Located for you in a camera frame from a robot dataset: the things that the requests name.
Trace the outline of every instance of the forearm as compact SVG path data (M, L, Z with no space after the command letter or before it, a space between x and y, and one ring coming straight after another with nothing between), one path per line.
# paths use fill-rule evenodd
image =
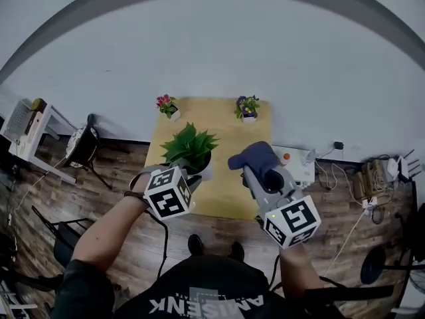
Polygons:
M286 298L299 299L307 289L323 288L302 244L280 250L280 270Z
M124 197L80 238L71 260L94 265L106 272L120 253L129 230L147 205L135 197Z

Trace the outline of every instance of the person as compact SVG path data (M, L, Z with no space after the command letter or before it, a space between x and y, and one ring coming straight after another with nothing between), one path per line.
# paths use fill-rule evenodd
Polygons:
M145 191L149 174L133 187ZM264 274L243 262L234 243L228 257L204 255L196 235L188 241L191 257L164 273L151 288L114 313L114 291L106 276L129 230L148 205L124 197L78 241L54 303L53 319L74 318L305 318L300 300L306 289L322 288L304 247L280 251L285 298L269 291Z

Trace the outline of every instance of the wrist strap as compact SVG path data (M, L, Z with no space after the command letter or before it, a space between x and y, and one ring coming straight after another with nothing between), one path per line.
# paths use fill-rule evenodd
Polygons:
M144 204L146 204L148 207L151 207L151 205L150 205L148 202L146 202L146 200L143 198L143 194L134 193L134 192L132 192L132 191L126 191L126 192L124 193L124 197L125 197L125 196L133 196L133 197L136 197L136 198L138 198L140 201L142 201Z

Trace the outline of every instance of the white cube with black markers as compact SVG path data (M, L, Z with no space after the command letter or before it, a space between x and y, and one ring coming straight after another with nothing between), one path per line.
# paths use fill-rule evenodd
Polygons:
M153 171L144 198L159 219L187 214L194 207L191 191L179 167Z
M266 213L264 230L286 249L308 240L320 224L319 213L308 195Z

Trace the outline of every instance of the black shoe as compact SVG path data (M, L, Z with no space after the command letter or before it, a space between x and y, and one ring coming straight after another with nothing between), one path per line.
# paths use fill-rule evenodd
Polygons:
M237 241L233 242L232 251L228 257L243 263L245 259L244 247Z
M192 257L204 255L204 245L202 244L201 238L198 235L192 234L187 241L187 246L189 248L189 252L192 254Z

